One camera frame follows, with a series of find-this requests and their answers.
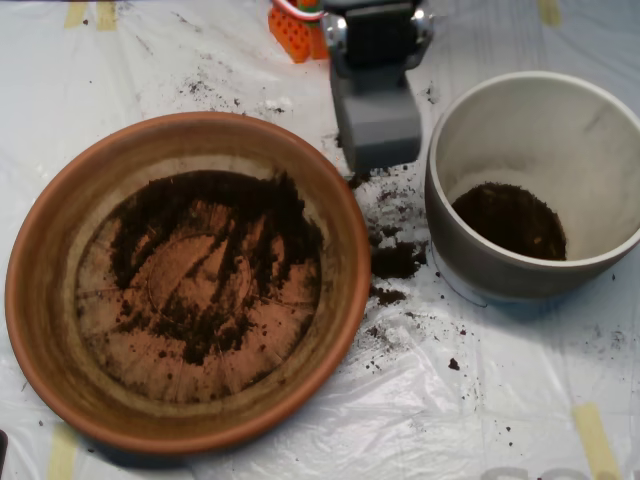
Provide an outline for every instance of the orange object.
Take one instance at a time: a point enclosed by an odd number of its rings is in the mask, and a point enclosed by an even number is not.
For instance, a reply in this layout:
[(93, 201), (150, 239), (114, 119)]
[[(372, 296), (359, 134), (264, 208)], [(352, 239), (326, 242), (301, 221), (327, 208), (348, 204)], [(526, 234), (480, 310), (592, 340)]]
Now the orange object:
[(303, 63), (311, 54), (309, 28), (277, 7), (269, 12), (269, 30), (295, 63)]
[(314, 60), (324, 60), (329, 58), (327, 44), (324, 41), (324, 34), (319, 26), (313, 25), (307, 27), (311, 35), (311, 58)]
[[(320, 8), (317, 0), (290, 0), (290, 3), (297, 3), (297, 7), (305, 11)], [(329, 57), (319, 23), (302, 22), (273, 7), (269, 12), (269, 30), (295, 63), (303, 63), (309, 57), (313, 60)]]

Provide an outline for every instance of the orange grid part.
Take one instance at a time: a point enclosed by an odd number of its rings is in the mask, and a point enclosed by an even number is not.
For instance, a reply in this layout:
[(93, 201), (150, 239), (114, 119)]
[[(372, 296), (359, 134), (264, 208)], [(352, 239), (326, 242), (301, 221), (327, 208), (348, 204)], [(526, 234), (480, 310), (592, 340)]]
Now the orange grid part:
[(295, 63), (303, 63), (311, 54), (309, 28), (279, 8), (269, 12), (269, 30)]
[(314, 60), (324, 60), (325, 58), (329, 58), (329, 51), (327, 50), (327, 44), (324, 41), (322, 28), (315, 25), (307, 28), (311, 35), (311, 58)]

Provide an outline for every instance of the white pot rim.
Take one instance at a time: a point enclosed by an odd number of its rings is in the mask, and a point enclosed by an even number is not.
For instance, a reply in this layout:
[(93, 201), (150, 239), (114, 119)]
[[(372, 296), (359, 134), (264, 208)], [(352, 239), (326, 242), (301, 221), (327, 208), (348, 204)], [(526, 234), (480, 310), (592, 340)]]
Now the white pot rim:
[(570, 269), (570, 268), (586, 267), (590, 265), (603, 263), (613, 258), (617, 258), (621, 255), (624, 255), (629, 250), (631, 250), (635, 246), (635, 244), (637, 244), (640, 241), (640, 228), (636, 230), (636, 232), (621, 245), (617, 246), (612, 250), (609, 250), (606, 253), (597, 255), (595, 257), (584, 258), (581, 260), (541, 260), (541, 259), (527, 257), (525, 255), (520, 255), (518, 253), (511, 252), (505, 248), (502, 248), (496, 245), (495, 243), (488, 241), (487, 239), (479, 235), (471, 227), (469, 227), (462, 220), (462, 218), (460, 218), (460, 216), (456, 213), (456, 211), (453, 209), (453, 207), (447, 200), (444, 190), (442, 189), (442, 185), (440, 184), (440, 179), (438, 178), (438, 172), (436, 168), (436, 151), (438, 149), (438, 141), (440, 140), (442, 129), (444, 128), (444, 125), (447, 123), (447, 120), (449, 119), (449, 117), (451, 117), (453, 112), (456, 111), (457, 108), (463, 102), (465, 102), (468, 98), (470, 98), (477, 92), (486, 89), (487, 87), (490, 87), (499, 83), (509, 82), (511, 80), (532, 79), (532, 78), (556, 80), (558, 82), (564, 82), (564, 83), (573, 85), (575, 87), (588, 90), (589, 92), (599, 96), (604, 101), (606, 101), (607, 103), (615, 107), (622, 115), (624, 115), (633, 124), (633, 126), (638, 131), (638, 135), (640, 136), (640, 119), (638, 119), (638, 117), (633, 113), (633, 111), (631, 111), (629, 107), (627, 107), (624, 103), (622, 103), (620, 100), (614, 97), (611, 93), (607, 92), (606, 90), (600, 87), (597, 87), (596, 85), (593, 85), (592, 83), (589, 83), (585, 80), (582, 80), (580, 78), (576, 78), (570, 75), (564, 75), (564, 74), (553, 73), (553, 72), (543, 72), (543, 71), (526, 71), (526, 72), (517, 72), (517, 73), (508, 73), (505, 75), (499, 75), (497, 77), (494, 77), (482, 83), (479, 83), (478, 85), (476, 85), (475, 87), (471, 88), (470, 90), (465, 92), (463, 95), (458, 97), (445, 110), (445, 112), (442, 114), (442, 116), (438, 120), (438, 123), (436, 124), (433, 130), (431, 143), (429, 145), (429, 155), (428, 155), (429, 165), (427, 168), (429, 168), (429, 172), (431, 173), (431, 178), (433, 179), (433, 183), (434, 183), (436, 192), (438, 194), (438, 197), (440, 198), (440, 201), (443, 203), (443, 205), (447, 209), (449, 215), (456, 221), (456, 223), (462, 229), (464, 229), (464, 231), (468, 235), (470, 235), (478, 243), (482, 244), (486, 249), (491, 250), (494, 253), (499, 254), (501, 256), (507, 257), (507, 259), (510, 259), (514, 263), (522, 262), (533, 267)]

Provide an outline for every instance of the plastic sheet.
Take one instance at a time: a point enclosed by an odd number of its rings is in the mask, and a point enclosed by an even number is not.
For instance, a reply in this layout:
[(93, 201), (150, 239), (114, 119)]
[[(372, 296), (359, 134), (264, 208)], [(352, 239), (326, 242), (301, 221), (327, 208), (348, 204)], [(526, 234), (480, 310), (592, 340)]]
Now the plastic sheet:
[[(410, 73), (425, 142), (456, 95), (515, 70), (581, 76), (640, 114), (637, 2), (432, 4), (441, 15), (436, 39)], [(209, 109), (257, 116), (300, 135), (346, 175), (327, 66), (291, 65), (266, 27), (268, 6), (121, 1), (115, 29), (105, 30), (95, 4), (81, 12), (86, 25), (65, 28), (81, 6), (0, 3), (2, 268), (47, 182), (98, 139), (145, 118)], [(555, 6), (559, 22), (550, 21)], [(401, 228), (381, 246), (429, 240), (423, 176), (421, 156), (356, 190), (370, 225)], [(600, 411), (622, 476), (633, 478), (640, 252), (564, 298), (486, 306), (459, 296), (449, 284), (468, 293), (427, 248), (415, 276), (374, 279), (406, 299), (370, 300), (347, 358), (299, 412), (248, 445), (178, 470), (124, 469), (82, 439), (61, 449), (61, 422), (26, 383), (0, 322), (0, 428), (10, 441), (3, 480), (590, 478), (571, 416), (587, 402)]]

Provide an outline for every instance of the white ceramic pot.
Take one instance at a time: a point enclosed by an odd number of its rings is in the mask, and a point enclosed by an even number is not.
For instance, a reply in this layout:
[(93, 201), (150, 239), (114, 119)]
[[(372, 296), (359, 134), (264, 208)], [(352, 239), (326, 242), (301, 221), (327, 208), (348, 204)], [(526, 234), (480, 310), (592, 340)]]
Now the white ceramic pot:
[[(510, 252), (464, 223), (451, 205), (486, 182), (520, 186), (556, 212), (567, 260)], [(564, 293), (640, 240), (640, 121), (577, 78), (524, 72), (491, 79), (438, 122), (425, 202), (440, 255), (474, 289), (510, 300)]]

